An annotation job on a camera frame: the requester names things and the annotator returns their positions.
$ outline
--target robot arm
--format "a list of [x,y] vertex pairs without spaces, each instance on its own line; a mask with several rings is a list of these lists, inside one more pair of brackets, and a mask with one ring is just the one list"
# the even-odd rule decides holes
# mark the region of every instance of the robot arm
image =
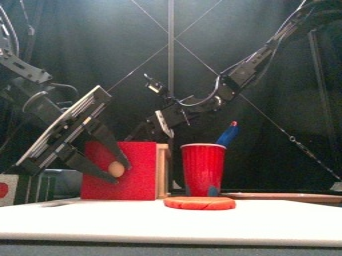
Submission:
[[116,156],[124,169],[130,169],[130,163],[117,146],[110,131],[96,119],[109,103],[110,95],[100,86],[96,86],[66,109],[61,109],[54,104],[48,97],[48,92],[41,88],[49,85],[64,87],[66,85],[49,83],[52,76],[46,71],[30,66],[16,56],[17,51],[16,53],[12,51],[10,41],[13,35],[6,29],[12,26],[1,6],[0,11],[0,64],[20,76],[6,84],[5,97],[21,108],[22,112],[34,114],[48,127],[5,173],[36,176],[48,168],[54,159],[60,158],[72,169],[116,183],[116,177],[102,172],[70,144],[86,131]]
[[283,45],[312,28],[342,19],[342,1],[303,1],[289,15],[275,35],[264,46],[245,59],[225,69],[215,81],[215,87],[205,99],[192,96],[177,100],[168,96],[164,85],[146,75],[146,87],[165,99],[165,107],[140,123],[125,140],[153,140],[165,142],[172,139],[172,127],[195,118],[199,113],[217,110],[232,101],[240,91],[256,84],[263,77],[271,60]]

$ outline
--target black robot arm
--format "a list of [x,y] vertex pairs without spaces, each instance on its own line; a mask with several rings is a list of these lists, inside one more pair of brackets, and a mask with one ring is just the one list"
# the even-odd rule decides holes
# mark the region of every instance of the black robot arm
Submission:
[[172,127],[184,122],[189,123],[188,121],[200,113],[220,109],[245,87],[257,83],[279,48],[287,42],[309,32],[312,28],[340,19],[342,1],[303,1],[264,46],[220,73],[213,90],[204,99],[189,96],[177,100],[169,97],[165,86],[145,75],[146,87],[164,97],[165,106],[138,124],[125,140],[152,140],[164,143],[172,139]]

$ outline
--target blue marker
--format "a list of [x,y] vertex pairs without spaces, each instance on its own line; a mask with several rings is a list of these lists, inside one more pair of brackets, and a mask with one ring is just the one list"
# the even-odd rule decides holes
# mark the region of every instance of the blue marker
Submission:
[[237,133],[239,133],[237,122],[232,121],[227,130],[221,133],[216,141],[216,144],[224,147],[228,147],[228,144],[231,143],[232,139],[236,137]]

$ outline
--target red object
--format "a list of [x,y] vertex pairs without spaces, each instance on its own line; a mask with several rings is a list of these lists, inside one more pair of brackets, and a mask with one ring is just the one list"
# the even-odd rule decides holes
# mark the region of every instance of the red object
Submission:
[[188,196],[217,196],[223,175],[225,147],[193,143],[181,146],[185,193]]
[[[154,200],[156,143],[118,142],[117,144],[132,168],[117,178],[117,184],[84,174],[80,197],[98,200]],[[114,156],[97,141],[86,142],[84,154],[102,171],[108,171]]]
[[228,210],[236,207],[227,197],[168,197],[162,200],[169,208],[184,210]]
[[0,198],[3,198],[8,193],[8,185],[0,182]]

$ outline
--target wooden block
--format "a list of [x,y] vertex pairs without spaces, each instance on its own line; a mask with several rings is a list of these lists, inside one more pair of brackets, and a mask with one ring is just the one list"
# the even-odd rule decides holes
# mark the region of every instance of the wooden block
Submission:
[[166,144],[156,144],[156,180],[157,180],[157,198],[168,196],[168,161],[170,154]]
[[[118,183],[84,174],[81,199],[97,200],[154,200],[166,195],[166,145],[154,142],[118,142],[132,168],[117,178]],[[116,160],[109,150],[97,142],[85,144],[85,156],[102,171],[108,171]]]

